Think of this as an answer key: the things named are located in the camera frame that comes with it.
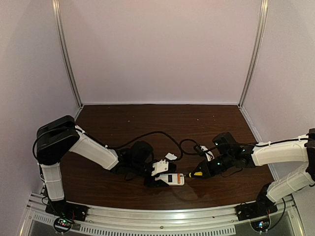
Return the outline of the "yellow handled screwdriver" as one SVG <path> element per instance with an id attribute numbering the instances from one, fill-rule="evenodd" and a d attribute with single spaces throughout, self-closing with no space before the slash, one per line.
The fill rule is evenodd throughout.
<path id="1" fill-rule="evenodd" d="M 188 178 L 203 178 L 203 173 L 202 172 L 190 172 L 188 174 L 185 174 L 184 176 L 188 177 Z"/>

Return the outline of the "white remote control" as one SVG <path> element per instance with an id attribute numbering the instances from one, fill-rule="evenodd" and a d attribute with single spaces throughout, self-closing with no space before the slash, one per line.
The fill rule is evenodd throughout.
<path id="1" fill-rule="evenodd" d="M 169 186 L 183 186 L 185 184 L 185 176 L 183 174 L 181 175 L 181 184 L 177 184 L 177 174 L 171 174 L 172 175 L 172 183 L 169 184 Z"/>

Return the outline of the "white battery cover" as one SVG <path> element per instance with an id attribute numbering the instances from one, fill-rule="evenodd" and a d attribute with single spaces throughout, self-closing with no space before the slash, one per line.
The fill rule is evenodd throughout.
<path id="1" fill-rule="evenodd" d="M 176 161 L 178 159 L 178 157 L 172 153 L 168 153 L 165 158 L 169 161 Z"/>

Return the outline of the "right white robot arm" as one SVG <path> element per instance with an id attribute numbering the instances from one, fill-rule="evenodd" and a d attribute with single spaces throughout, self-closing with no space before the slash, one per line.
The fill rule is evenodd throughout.
<path id="1" fill-rule="evenodd" d="M 315 184 L 315 130 L 297 138 L 275 142 L 241 144 L 229 132 L 218 134 L 212 142 L 219 151 L 217 157 L 204 160 L 188 177 L 210 178 L 231 167 L 255 168 L 272 163 L 302 162 L 285 177 L 263 186 L 256 198 L 259 206 L 269 207 L 275 202 Z"/>

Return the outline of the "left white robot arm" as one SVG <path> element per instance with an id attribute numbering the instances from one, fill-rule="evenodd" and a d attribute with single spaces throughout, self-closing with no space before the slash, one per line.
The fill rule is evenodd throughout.
<path id="1" fill-rule="evenodd" d="M 102 168 L 118 175 L 129 173 L 144 177 L 155 177 L 169 170 L 167 160 L 148 162 L 153 148 L 146 142 L 136 142 L 131 148 L 117 150 L 94 139 L 72 116 L 64 116 L 37 130 L 33 144 L 33 154 L 37 160 L 47 188 L 49 200 L 65 200 L 61 159 L 69 152 L 78 154 Z"/>

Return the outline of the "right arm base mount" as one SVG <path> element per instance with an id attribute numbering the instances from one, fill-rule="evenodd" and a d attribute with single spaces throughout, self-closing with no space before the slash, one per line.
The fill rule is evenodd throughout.
<path id="1" fill-rule="evenodd" d="M 239 221 L 249 220 L 251 228 L 257 233 L 263 233 L 271 228 L 270 214 L 278 211 L 273 205 L 265 208 L 257 202 L 241 203 L 235 207 Z"/>

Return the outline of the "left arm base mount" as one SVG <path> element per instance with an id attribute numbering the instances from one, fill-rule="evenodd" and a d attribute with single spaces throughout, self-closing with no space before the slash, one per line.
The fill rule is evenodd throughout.
<path id="1" fill-rule="evenodd" d="M 80 227 L 85 222 L 88 207 L 64 201 L 51 202 L 46 206 L 45 212 L 56 216 L 53 228 L 57 233 L 65 234 Z"/>

